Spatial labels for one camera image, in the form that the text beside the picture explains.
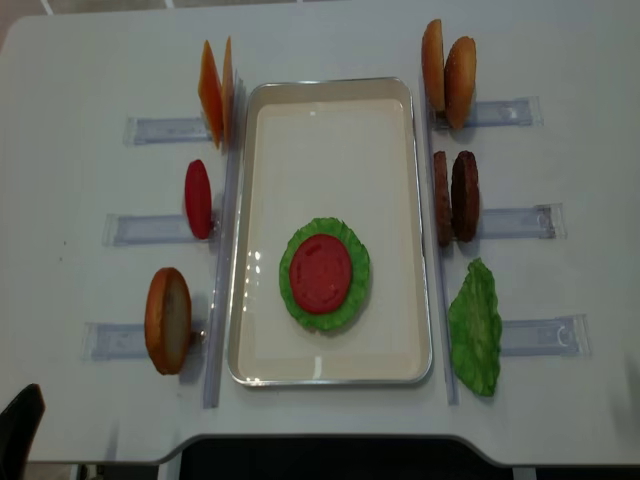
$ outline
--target lettuce leaf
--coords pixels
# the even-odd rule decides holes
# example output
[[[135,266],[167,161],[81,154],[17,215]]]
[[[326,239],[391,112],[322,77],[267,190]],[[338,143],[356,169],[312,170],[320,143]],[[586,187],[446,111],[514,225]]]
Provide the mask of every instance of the lettuce leaf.
[[[324,233],[336,237],[342,242],[351,257],[351,284],[342,305],[333,312],[313,314],[303,310],[293,298],[289,283],[289,267],[298,247],[307,238]],[[356,316],[364,299],[369,293],[369,252],[360,243],[353,230],[337,218],[314,218],[299,229],[289,240],[287,249],[280,260],[280,295],[287,310],[300,325],[313,330],[334,330],[342,327]]]
[[[496,284],[480,258],[472,261],[468,270],[449,307],[453,369],[469,390],[491,397],[500,375],[502,336]]]

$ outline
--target tomato slice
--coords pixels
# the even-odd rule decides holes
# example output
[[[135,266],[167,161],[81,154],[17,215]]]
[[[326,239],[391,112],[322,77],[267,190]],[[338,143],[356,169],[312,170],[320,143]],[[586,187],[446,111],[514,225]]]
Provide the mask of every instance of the tomato slice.
[[[351,257],[340,240],[318,234],[306,239],[291,260],[289,282],[300,307],[315,314],[336,310],[351,283]]]
[[[211,218],[211,186],[204,163],[194,160],[187,168],[184,182],[184,205],[193,236],[204,240],[209,237]]]
[[[222,68],[222,123],[224,126],[224,144],[227,150],[231,146],[231,126],[233,122],[233,64],[231,62],[231,37],[227,38]]]
[[[204,42],[202,58],[200,59],[200,81],[198,82],[198,96],[202,109],[209,122],[209,128],[213,135],[213,143],[216,148],[220,146],[222,137],[222,93],[220,77],[216,68],[209,41]]]

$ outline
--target white tray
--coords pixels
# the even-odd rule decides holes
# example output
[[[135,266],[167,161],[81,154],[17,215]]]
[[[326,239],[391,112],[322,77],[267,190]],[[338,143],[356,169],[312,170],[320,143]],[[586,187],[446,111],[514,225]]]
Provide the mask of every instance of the white tray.
[[[431,366],[409,89],[393,78],[258,87],[249,100],[228,314],[247,386],[410,383]],[[371,258],[371,291],[339,334],[303,329],[280,296],[287,242],[337,217]]]

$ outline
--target brown patty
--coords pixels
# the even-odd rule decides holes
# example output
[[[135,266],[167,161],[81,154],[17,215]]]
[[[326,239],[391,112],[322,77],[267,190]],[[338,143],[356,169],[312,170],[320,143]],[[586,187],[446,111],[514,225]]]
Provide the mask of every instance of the brown patty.
[[[480,216],[478,167],[471,152],[460,152],[451,174],[453,231],[459,241],[470,242],[476,234]]]
[[[449,182],[447,180],[447,156],[444,152],[433,155],[435,176],[436,225],[438,245],[446,247],[453,238],[451,230],[451,204],[449,203]]]

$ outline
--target plastic holder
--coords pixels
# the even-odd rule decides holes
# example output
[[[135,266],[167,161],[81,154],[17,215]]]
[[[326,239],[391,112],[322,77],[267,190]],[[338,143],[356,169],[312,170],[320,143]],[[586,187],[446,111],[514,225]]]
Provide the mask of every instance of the plastic holder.
[[[430,111],[430,124],[434,130],[450,128],[444,114]],[[475,102],[471,107],[469,117],[464,122],[464,128],[470,127],[541,127],[544,125],[540,99],[534,97],[516,98],[515,100],[499,100],[490,102]]]
[[[207,242],[193,236],[183,215],[107,215],[102,244],[107,247]]]
[[[201,117],[127,118],[124,144],[128,147],[154,143],[211,141],[211,132]]]
[[[201,355],[206,344],[206,326],[191,325],[187,355]],[[91,361],[149,358],[144,341],[144,324],[86,323],[82,359]]]
[[[483,210],[476,238],[567,238],[562,204]]]
[[[590,355],[587,316],[503,321],[500,345],[503,357]]]
[[[220,381],[224,366],[224,328],[227,323],[227,311],[233,297],[232,276],[235,271],[235,258],[238,250],[234,231],[236,221],[236,203],[243,174],[243,146],[245,120],[247,115],[247,95],[242,79],[237,72],[234,81],[233,128],[231,142],[227,149],[227,172],[224,184],[224,196],[220,211],[220,246],[216,265],[216,287],[209,320],[209,338],[211,345],[207,349],[207,368],[204,376],[202,403],[204,408],[215,408],[220,399]]]

